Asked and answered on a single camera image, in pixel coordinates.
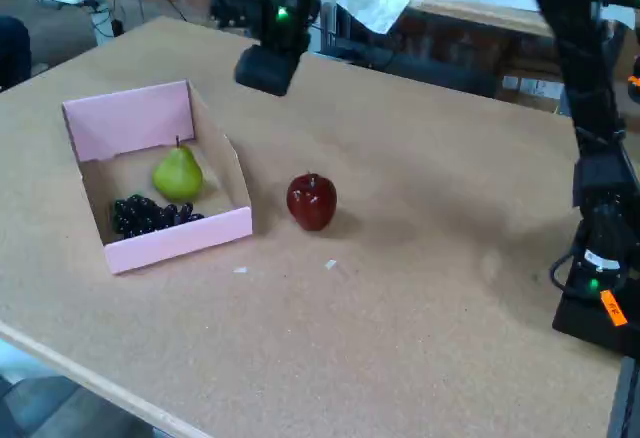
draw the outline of pink box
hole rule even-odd
[[[112,273],[252,234],[251,201],[231,143],[187,81],[67,101],[62,105],[107,264]],[[194,213],[206,218],[122,239],[113,202],[138,193],[161,206],[151,174],[176,136],[193,152],[205,186]]]

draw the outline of green light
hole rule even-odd
[[[287,11],[287,9],[284,6],[279,6],[278,7],[278,21],[281,20],[286,20],[287,18],[289,18],[289,12]]]

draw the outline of orange tag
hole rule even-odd
[[[614,326],[622,326],[628,323],[620,309],[620,305],[618,305],[616,298],[610,290],[601,291],[600,299],[602,300],[607,313],[609,313],[609,317],[611,318],[611,321],[613,321]]]

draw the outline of apple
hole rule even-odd
[[[287,190],[287,207],[302,229],[320,231],[336,212],[338,195],[328,178],[307,173],[293,179]]]

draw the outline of pear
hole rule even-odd
[[[180,144],[156,166],[152,175],[153,186],[172,203],[191,201],[202,189],[202,170],[191,150]]]

